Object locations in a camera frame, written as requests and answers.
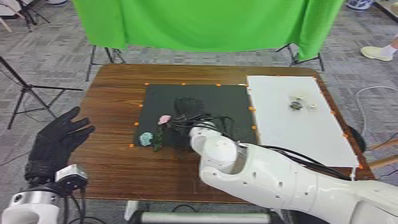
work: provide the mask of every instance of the green backdrop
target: green backdrop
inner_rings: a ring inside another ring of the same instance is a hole
[[[75,0],[89,41],[201,52],[300,47],[316,57],[343,0]]]

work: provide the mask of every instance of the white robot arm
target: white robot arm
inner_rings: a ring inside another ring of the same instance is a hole
[[[398,223],[398,188],[347,181],[309,170],[274,150],[196,127],[190,144],[201,154],[205,183],[258,206],[300,211],[331,224]]]

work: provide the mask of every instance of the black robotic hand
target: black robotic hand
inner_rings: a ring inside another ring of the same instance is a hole
[[[32,185],[54,182],[55,173],[68,166],[71,152],[94,132],[94,126],[87,127],[91,123],[87,118],[71,121],[78,112],[80,107],[75,107],[38,133],[25,167],[25,179]]]

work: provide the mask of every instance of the white cylinder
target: white cylinder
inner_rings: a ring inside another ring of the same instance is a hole
[[[142,223],[270,223],[270,215],[263,213],[158,213],[142,214]]]

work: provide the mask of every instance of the white paper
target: white paper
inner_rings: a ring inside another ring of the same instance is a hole
[[[357,167],[315,78],[249,76],[247,80],[260,144],[288,148],[331,167]],[[300,110],[290,108],[293,101],[304,106]]]

